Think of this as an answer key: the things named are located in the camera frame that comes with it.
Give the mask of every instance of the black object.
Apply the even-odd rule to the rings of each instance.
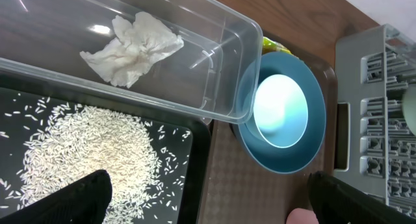
[[[319,224],[415,224],[416,219],[322,171],[309,176],[309,199]]]
[[[101,169],[0,219],[0,224],[101,224],[111,197],[110,176]]]
[[[29,94],[33,94],[43,97],[51,97],[51,100],[47,105],[48,110],[52,107],[50,105],[66,104],[68,101],[71,106],[74,103],[91,105],[123,112],[125,114],[131,114],[133,116],[140,116],[146,121],[153,121],[152,127],[156,128],[156,130],[150,131],[150,135],[154,138],[152,146],[154,150],[158,152],[159,158],[164,160],[159,152],[162,147],[166,146],[170,152],[177,156],[177,161],[180,162],[179,166],[182,165],[185,160],[188,160],[186,164],[186,174],[185,171],[183,174],[180,174],[186,177],[185,184],[183,186],[183,190],[179,187],[177,188],[178,190],[172,190],[174,189],[173,185],[168,185],[168,190],[165,190],[166,192],[175,192],[176,195],[172,198],[171,205],[177,205],[177,210],[172,210],[172,207],[166,206],[165,204],[167,200],[165,199],[163,205],[153,205],[151,209],[146,209],[144,212],[145,219],[134,219],[133,223],[149,223],[150,219],[155,219],[153,217],[154,215],[158,217],[157,221],[161,223],[167,223],[167,220],[173,221],[173,224],[196,223],[198,221],[203,184],[209,156],[209,147],[211,144],[210,132],[207,126],[200,120],[188,118],[184,115],[169,113],[152,106],[147,106],[144,103],[137,103],[137,101],[127,96],[113,95],[113,93],[99,92],[93,88],[81,88],[72,84],[43,80],[41,77],[32,77],[28,74],[9,72],[3,70],[2,68],[0,68],[0,94],[1,97],[6,94],[14,95],[14,97],[9,96],[9,104],[2,106],[2,108],[9,108],[5,112],[17,110],[13,106],[23,104],[23,99],[26,103],[27,98],[32,98],[29,97]],[[2,117],[3,116],[0,116],[0,124],[3,124],[4,121],[2,122],[2,120],[4,119],[9,121],[9,124],[15,124],[13,123],[13,121],[15,121],[14,118],[3,117],[3,119],[1,119]],[[36,128],[38,128],[35,126],[32,127],[32,125],[30,125],[31,121],[29,120],[27,124],[29,124],[27,126],[30,127],[31,130],[35,131]],[[164,130],[166,131],[166,136],[160,141],[156,135],[152,136],[152,134],[157,134],[157,129],[159,128],[158,124],[163,124]],[[16,172],[21,169],[21,159],[15,159],[14,157],[23,155],[25,152],[25,146],[23,146],[22,143],[25,137],[27,138],[33,132],[25,131],[21,122],[17,125],[20,129],[19,132],[10,132],[10,138],[7,139],[7,142],[12,144],[13,147],[5,147],[6,145],[2,145],[0,166],[4,168],[2,171],[2,177],[4,176],[3,178],[8,178],[9,182],[14,186],[21,186],[21,180],[18,176],[16,176]],[[183,139],[178,131],[176,131],[177,133],[175,135],[172,135],[172,131],[176,128],[179,128],[179,130],[186,129],[190,131],[192,133],[192,138],[190,136],[185,139],[185,142],[182,142]],[[11,168],[11,165],[17,165],[17,163],[19,167]],[[173,182],[180,176],[176,174],[176,171],[175,173],[168,175],[169,176],[166,177],[164,176],[164,172],[161,172],[159,180],[164,182],[164,184],[173,184]],[[154,188],[154,190],[150,190],[150,192],[151,194],[157,193],[156,188]],[[8,209],[4,209],[0,210],[0,214],[2,214],[2,212],[5,213],[5,211],[9,212]]]

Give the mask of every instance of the blue plate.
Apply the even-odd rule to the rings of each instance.
[[[287,53],[267,53],[261,57],[259,84],[271,75],[286,75],[293,79],[305,94],[308,119],[304,135],[291,147],[279,148],[256,138],[243,123],[233,125],[238,141],[264,168],[275,173],[294,173],[306,167],[317,155],[325,135],[326,111],[324,97],[312,71],[298,58]],[[240,95],[244,76],[237,95],[237,108],[242,108],[246,97]]]

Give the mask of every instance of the pile of rice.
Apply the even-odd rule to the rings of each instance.
[[[104,223],[143,218],[142,205],[157,196],[146,188],[160,182],[161,161],[140,118],[92,106],[74,114],[65,110],[68,106],[55,107],[45,131],[25,142],[23,205],[105,169],[113,194]]]

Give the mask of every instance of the white wall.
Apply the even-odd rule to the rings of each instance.
[[[389,23],[416,42],[416,0],[347,0],[380,25]]]

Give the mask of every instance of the black tray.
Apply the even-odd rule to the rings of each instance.
[[[42,129],[39,127],[39,121],[37,123],[33,121],[25,121],[25,112],[22,110],[25,105],[32,105],[32,108],[36,108],[36,100],[41,99],[42,97],[51,97],[51,100],[47,105],[47,110],[36,115],[36,117],[39,118],[39,121],[41,118],[44,119],[43,128],[46,125],[48,115],[50,115],[50,109],[59,104],[66,104],[67,101],[71,104],[71,106],[73,106],[74,103],[97,106],[100,108],[107,108],[131,114],[133,116],[139,116],[142,117],[144,121],[152,121],[152,127],[147,128],[149,129],[150,136],[153,138],[152,146],[158,153],[159,158],[163,163],[165,163],[164,158],[168,155],[161,154],[160,149],[167,146],[167,149],[176,155],[180,165],[172,174],[164,175],[164,171],[161,170],[161,177],[159,178],[162,182],[164,182],[165,186],[168,186],[168,189],[164,189],[165,193],[171,191],[175,192],[175,197],[169,198],[171,198],[172,204],[177,205],[178,211],[173,211],[171,205],[165,205],[167,202],[167,197],[165,197],[163,205],[156,200],[158,202],[157,205],[153,205],[149,209],[143,208],[145,219],[134,219],[134,222],[197,222],[202,197],[203,180],[205,177],[211,141],[208,128],[202,122],[177,114],[171,114],[146,105],[138,106],[134,101],[117,97],[115,95],[80,88],[71,84],[34,78],[30,75],[14,73],[13,71],[10,72],[2,70],[1,68],[0,100],[3,103],[3,106],[0,110],[2,110],[1,114],[3,116],[0,117],[0,119],[2,119],[0,120],[0,126],[7,125],[10,129],[7,131],[10,132],[10,138],[0,139],[0,145],[6,145],[5,142],[8,144],[6,147],[0,149],[0,166],[2,167],[0,170],[0,177],[4,178],[5,175],[8,178],[13,177],[13,180],[10,180],[12,184],[18,184],[18,187],[22,185],[22,182],[16,175],[16,172],[19,169],[23,169],[22,159],[26,148],[22,145],[22,143],[25,139],[28,139],[37,128]],[[20,120],[15,121],[16,118],[13,116],[14,120],[11,121],[9,120],[9,117],[4,116],[4,112],[12,113],[15,110],[19,110],[21,112],[20,116],[18,116],[18,118],[21,118]],[[23,125],[26,125],[31,129],[29,131],[25,130]],[[162,140],[158,140],[157,130],[161,125],[164,125],[164,131],[166,131],[166,134]],[[175,135],[172,134],[174,129],[177,129],[178,132]],[[181,135],[185,131],[191,131],[192,134],[190,137],[182,141]],[[186,160],[188,160],[188,166],[182,166],[182,162]],[[183,190],[180,190],[180,187],[172,184],[176,179],[179,179],[181,175],[185,176],[185,185],[183,186]],[[7,195],[9,191],[11,191],[11,189],[6,192],[1,189],[0,202],[4,199],[3,195]],[[150,192],[150,194],[157,193],[156,189]],[[11,206],[8,210],[8,212],[10,212],[10,210],[16,209]],[[0,217],[4,215],[5,210],[0,213]]]

